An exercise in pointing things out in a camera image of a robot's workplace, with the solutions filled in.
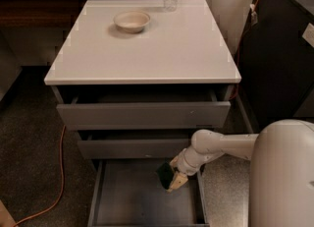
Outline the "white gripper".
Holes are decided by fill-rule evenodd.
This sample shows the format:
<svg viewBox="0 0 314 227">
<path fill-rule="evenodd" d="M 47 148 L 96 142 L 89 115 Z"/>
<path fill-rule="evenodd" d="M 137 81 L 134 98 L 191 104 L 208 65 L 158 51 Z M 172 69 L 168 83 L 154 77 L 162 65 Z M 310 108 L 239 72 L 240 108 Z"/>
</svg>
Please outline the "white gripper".
<svg viewBox="0 0 314 227">
<path fill-rule="evenodd" d="M 198 153 L 194 148 L 185 148 L 170 161 L 170 166 L 178 167 L 179 171 L 176 171 L 173 180 L 170 183 L 168 192 L 179 189 L 187 181 L 187 176 L 192 176 L 197 173 L 200 167 L 204 164 L 204 155 Z"/>
</svg>

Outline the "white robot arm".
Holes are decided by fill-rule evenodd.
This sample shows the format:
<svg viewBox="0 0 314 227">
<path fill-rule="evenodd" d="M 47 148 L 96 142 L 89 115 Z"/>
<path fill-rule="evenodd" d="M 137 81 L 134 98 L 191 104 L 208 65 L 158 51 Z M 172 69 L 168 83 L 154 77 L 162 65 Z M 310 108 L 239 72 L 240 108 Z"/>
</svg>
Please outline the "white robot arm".
<svg viewBox="0 0 314 227">
<path fill-rule="evenodd" d="M 166 164 L 171 192 L 224 154 L 250 161 L 250 227 L 314 227 L 314 124 L 281 120 L 258 134 L 196 131 L 190 146 Z"/>
</svg>

